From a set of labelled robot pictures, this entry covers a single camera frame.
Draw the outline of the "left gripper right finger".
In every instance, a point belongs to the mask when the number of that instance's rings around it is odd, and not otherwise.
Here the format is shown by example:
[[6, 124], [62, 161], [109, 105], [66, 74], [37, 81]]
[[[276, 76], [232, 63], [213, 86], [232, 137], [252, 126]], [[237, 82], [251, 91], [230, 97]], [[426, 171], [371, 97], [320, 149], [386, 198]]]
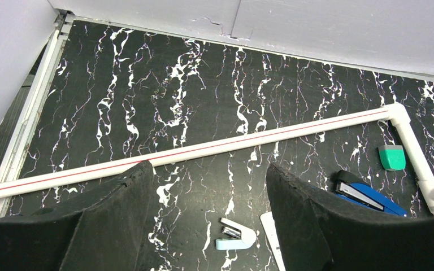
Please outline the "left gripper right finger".
[[434, 217], [359, 206], [276, 164], [266, 185], [286, 270], [434, 270]]

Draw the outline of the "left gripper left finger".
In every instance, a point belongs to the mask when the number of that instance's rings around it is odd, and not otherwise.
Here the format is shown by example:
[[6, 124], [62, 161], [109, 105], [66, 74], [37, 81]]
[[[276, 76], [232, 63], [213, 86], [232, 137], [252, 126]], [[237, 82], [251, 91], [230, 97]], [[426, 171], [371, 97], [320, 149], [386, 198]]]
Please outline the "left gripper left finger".
[[153, 182], [143, 161], [29, 216], [0, 218], [0, 270], [135, 270]]

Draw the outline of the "white PVC pipe frame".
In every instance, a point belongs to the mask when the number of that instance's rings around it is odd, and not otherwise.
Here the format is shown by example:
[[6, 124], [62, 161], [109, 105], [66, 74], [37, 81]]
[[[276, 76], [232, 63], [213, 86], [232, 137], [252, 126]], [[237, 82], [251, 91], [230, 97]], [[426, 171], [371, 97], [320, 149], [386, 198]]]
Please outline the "white PVC pipe frame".
[[329, 119], [3, 182], [0, 183], [0, 198], [121, 174], [144, 160], [148, 160], [152, 166], [158, 167], [373, 121], [390, 121], [396, 129], [416, 173], [421, 193], [429, 210], [434, 215], [434, 174], [411, 128], [409, 114], [405, 106], [400, 103]]

